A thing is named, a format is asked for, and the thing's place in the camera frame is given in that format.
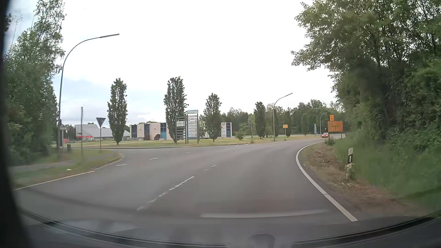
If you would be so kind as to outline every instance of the cloud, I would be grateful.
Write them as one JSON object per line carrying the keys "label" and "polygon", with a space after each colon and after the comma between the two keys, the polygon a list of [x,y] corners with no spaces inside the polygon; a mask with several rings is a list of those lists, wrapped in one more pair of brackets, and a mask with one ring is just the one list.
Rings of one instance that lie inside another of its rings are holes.
{"label": "cloud", "polygon": [[[21,8],[22,29],[30,25],[34,5],[19,0],[12,7]],[[255,102],[275,102],[291,92],[277,104],[334,100],[328,70],[291,66],[290,51],[308,42],[294,20],[301,12],[295,1],[75,0],[66,2],[65,12],[67,52],[88,38],[120,36],[84,42],[69,55],[64,81],[86,84],[93,92],[85,97],[64,88],[63,118],[77,120],[81,105],[90,119],[107,116],[115,78],[127,84],[128,123],[164,121],[167,80],[177,76],[184,80],[188,109],[201,113],[211,93],[219,95],[222,112],[230,107],[252,112]]]}

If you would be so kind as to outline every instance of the curved road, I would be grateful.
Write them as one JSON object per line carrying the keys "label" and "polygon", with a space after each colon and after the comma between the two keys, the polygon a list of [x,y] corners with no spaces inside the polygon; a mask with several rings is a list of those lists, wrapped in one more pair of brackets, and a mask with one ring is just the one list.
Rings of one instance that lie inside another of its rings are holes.
{"label": "curved road", "polygon": [[296,224],[305,238],[305,225],[350,222],[295,162],[299,149],[320,141],[121,149],[115,164],[15,193],[26,210],[104,232],[170,239],[180,228],[212,242],[225,241],[223,228],[242,235]]}

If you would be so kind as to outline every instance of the orange detour sign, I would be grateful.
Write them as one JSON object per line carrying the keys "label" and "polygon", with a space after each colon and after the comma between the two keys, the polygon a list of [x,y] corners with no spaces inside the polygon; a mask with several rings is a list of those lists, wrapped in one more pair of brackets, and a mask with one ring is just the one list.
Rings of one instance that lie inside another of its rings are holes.
{"label": "orange detour sign", "polygon": [[328,132],[343,132],[343,122],[328,121]]}

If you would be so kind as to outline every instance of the dirt patch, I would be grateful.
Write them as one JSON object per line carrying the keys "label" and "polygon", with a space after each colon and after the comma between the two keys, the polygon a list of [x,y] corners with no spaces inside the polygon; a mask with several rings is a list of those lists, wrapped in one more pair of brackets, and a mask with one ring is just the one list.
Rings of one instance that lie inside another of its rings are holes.
{"label": "dirt patch", "polygon": [[353,207],[372,217],[394,215],[425,215],[421,207],[414,203],[398,201],[387,191],[374,187],[366,180],[357,178],[343,183],[346,178],[344,163],[335,156],[331,146],[324,143],[303,149],[299,160],[317,178],[331,186]]}

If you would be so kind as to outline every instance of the white building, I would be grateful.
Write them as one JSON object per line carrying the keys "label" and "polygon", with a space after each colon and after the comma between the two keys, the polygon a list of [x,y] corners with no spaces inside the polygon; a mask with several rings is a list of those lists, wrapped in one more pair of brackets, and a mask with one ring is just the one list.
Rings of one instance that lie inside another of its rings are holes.
{"label": "white building", "polygon": [[[100,129],[96,124],[83,124],[82,133],[81,125],[75,125],[75,131],[77,139],[113,139],[112,130],[110,128],[102,128],[101,135]],[[123,140],[129,139],[130,133],[124,130]]]}
{"label": "white building", "polygon": [[130,138],[143,140],[172,139],[168,133],[167,123],[145,123],[130,125]]}

